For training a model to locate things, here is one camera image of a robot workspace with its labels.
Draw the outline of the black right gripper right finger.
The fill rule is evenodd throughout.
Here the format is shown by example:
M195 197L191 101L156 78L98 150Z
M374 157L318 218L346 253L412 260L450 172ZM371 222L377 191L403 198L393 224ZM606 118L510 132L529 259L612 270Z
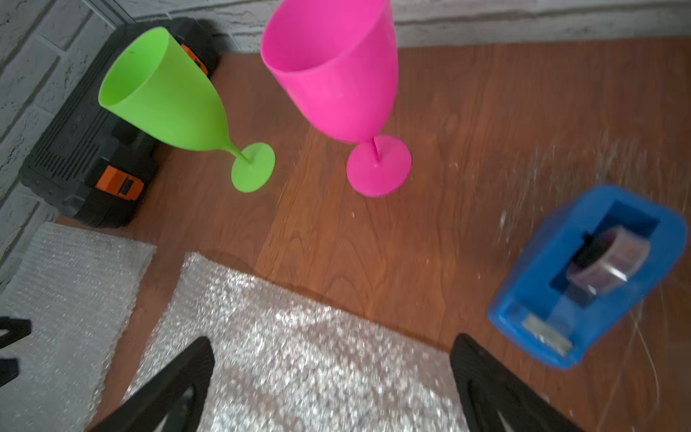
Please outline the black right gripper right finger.
M580 430L470 335L456 337L450 365L469 430Z

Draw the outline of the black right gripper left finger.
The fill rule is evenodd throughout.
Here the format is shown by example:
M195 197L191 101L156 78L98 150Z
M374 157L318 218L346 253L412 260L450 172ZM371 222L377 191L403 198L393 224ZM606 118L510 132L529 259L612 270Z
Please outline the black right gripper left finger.
M214 365L210 340L196 338L93 430L196 431Z

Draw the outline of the pink plastic wine glass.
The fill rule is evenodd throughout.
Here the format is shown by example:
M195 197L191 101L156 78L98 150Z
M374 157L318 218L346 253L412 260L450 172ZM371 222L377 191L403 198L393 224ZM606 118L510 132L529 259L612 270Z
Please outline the pink plastic wine glass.
M406 144L381 131L392 114L399 60L389 1L284 1L268 21L260 53L317 130L354 146L347 179L381 197L412 168Z

